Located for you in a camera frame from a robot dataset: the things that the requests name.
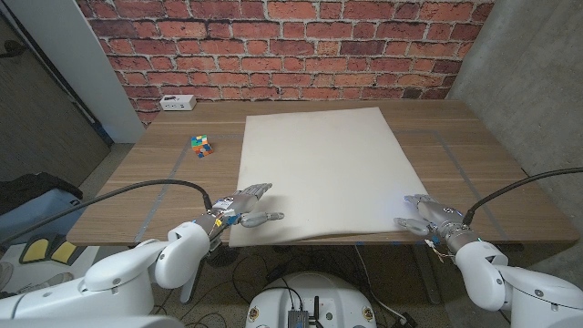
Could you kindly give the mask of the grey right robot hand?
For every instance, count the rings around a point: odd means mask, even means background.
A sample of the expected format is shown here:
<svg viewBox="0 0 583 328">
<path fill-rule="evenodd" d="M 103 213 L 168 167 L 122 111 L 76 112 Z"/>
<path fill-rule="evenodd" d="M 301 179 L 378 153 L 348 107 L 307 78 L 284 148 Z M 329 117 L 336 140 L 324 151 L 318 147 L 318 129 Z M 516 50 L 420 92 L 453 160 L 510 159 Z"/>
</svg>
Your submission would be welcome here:
<svg viewBox="0 0 583 328">
<path fill-rule="evenodd" d="M 417 209 L 420 219 L 394 218 L 394 222 L 418 236 L 437 236 L 450 252 L 458 253 L 468 243 L 479 241 L 478 235 L 463 224 L 463 215 L 429 195 L 406 195 L 404 199 Z"/>
</svg>

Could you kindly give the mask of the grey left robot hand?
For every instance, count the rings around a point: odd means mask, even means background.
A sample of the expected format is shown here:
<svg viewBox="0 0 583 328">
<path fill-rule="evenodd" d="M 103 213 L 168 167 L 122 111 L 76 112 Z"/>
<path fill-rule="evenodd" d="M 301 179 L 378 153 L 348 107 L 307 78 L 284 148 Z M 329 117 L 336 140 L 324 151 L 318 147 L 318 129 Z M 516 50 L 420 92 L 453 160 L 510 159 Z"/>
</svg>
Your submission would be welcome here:
<svg viewBox="0 0 583 328">
<path fill-rule="evenodd" d="M 255 228 L 267 221 L 281 220 L 285 217 L 281 212 L 252 211 L 262 195 L 271 187 L 271 183 L 261 183 L 237 190 L 232 195 L 217 200 L 209 210 L 198 216 L 194 223 L 206 231 L 213 240 L 231 225 L 240 224 L 244 228 Z"/>
</svg>

